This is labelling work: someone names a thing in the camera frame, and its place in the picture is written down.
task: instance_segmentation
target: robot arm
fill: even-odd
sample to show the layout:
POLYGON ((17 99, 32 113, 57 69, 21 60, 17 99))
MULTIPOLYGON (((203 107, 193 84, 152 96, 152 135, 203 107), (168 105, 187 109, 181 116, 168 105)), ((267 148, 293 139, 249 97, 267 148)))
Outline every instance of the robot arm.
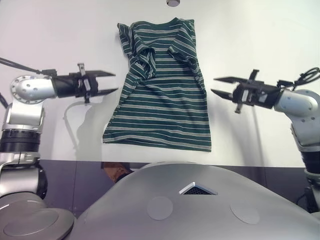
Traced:
POLYGON ((221 98, 237 104, 236 113, 242 105, 273 108, 291 120, 291 131, 305 164, 305 174, 311 185, 317 208, 320 210, 320 96, 310 90, 295 90, 320 78, 319 68, 312 68, 295 82, 279 80, 277 86, 256 81, 258 70, 249 79, 221 77, 215 80, 239 83, 233 93, 211 89, 221 98))
MULTIPOLYGON (((107 95, 115 89, 98 89, 97 77, 114 76, 101 70, 85 71, 83 63, 78 64, 79 72, 57 75, 55 69, 34 70, 0 58, 0 63, 37 74, 43 77, 24 75, 14 79, 10 85, 13 101, 6 107, 2 136, 0 139, 0 197, 13 192, 39 192, 38 153, 44 123, 44 100, 65 97, 90 97, 107 95)), ((45 192, 38 194, 45 197, 45 192)))

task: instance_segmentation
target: dark floor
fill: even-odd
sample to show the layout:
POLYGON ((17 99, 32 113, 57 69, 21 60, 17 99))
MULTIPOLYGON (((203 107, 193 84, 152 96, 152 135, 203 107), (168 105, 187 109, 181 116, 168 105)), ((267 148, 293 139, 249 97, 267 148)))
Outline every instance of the dark floor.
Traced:
MULTIPOLYGON (((48 178, 45 202, 51 208, 68 209, 78 217, 106 193, 114 183, 100 162, 41 160, 48 178)), ((284 198, 295 202, 308 185, 303 168, 220 166, 241 174, 284 198)), ((300 206, 305 208, 304 200, 300 206)))

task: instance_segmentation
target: cable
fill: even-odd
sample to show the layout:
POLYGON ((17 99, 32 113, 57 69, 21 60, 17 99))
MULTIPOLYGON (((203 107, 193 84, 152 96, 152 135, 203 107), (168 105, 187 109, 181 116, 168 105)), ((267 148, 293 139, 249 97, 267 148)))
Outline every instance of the cable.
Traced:
POLYGON ((0 103, 4 106, 5 109, 7 109, 8 103, 7 103, 6 99, 4 98, 4 96, 2 96, 1 92, 0 92, 0 103))
POLYGON ((29 71, 29 72, 34 72, 36 74, 41 74, 42 73, 42 71, 40 71, 40 70, 33 69, 31 67, 21 65, 19 63, 7 60, 7 59, 2 58, 2 57, 0 57, 0 64, 6 65, 8 67, 15 68, 15 69, 21 69, 21 70, 25 70, 25 71, 29 71))
POLYGON ((275 89, 272 91, 268 91, 262 95, 277 93, 277 92, 281 91, 282 89, 287 89, 287 88, 291 88, 291 87, 293 87, 292 91, 294 91, 297 88, 297 86, 309 84, 309 83, 312 83, 318 79, 320 79, 320 68, 314 67, 314 68, 311 68, 310 70, 306 71, 305 73, 301 73, 300 77, 292 84, 289 84, 289 85, 286 85, 283 87, 279 87, 278 89, 275 89))
POLYGON ((10 60, 2 58, 2 57, 0 57, 0 64, 6 65, 11 68, 15 68, 15 69, 25 70, 25 71, 33 72, 36 74, 43 74, 43 75, 47 75, 50 77, 54 77, 54 80, 56 80, 56 81, 64 82, 65 84, 72 86, 72 87, 74 86, 72 83, 70 83, 64 79, 59 78, 59 76, 57 76, 57 75, 54 75, 52 70, 54 70, 54 72, 57 73, 55 69, 47 69, 47 70, 33 69, 31 67, 21 65, 19 63, 16 63, 14 61, 10 61, 10 60))
POLYGON ((299 205, 299 201, 300 201, 301 199, 303 199, 305 196, 306 196, 306 194, 304 193, 304 194, 302 194, 300 197, 298 197, 297 200, 295 201, 295 204, 296 204, 296 205, 299 205))
POLYGON ((293 90, 295 90, 297 86, 309 84, 309 83, 312 83, 318 79, 320 79, 319 67, 311 68, 310 70, 306 71, 305 73, 300 74, 300 77, 298 78, 298 80, 293 83, 293 90))

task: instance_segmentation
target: circular sensor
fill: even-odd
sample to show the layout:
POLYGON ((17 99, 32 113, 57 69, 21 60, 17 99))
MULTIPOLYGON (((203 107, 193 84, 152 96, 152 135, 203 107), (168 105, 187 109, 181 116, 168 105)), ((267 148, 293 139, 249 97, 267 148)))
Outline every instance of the circular sensor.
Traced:
POLYGON ((180 4, 180 0, 166 0, 166 4, 170 7, 176 7, 180 4))

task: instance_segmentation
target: striped shirt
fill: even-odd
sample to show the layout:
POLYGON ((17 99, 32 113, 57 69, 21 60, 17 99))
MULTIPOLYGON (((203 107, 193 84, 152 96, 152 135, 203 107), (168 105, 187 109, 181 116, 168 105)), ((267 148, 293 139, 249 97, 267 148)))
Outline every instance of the striped shirt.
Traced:
POLYGON ((210 152, 194 20, 117 26, 130 69, 103 142, 210 152))

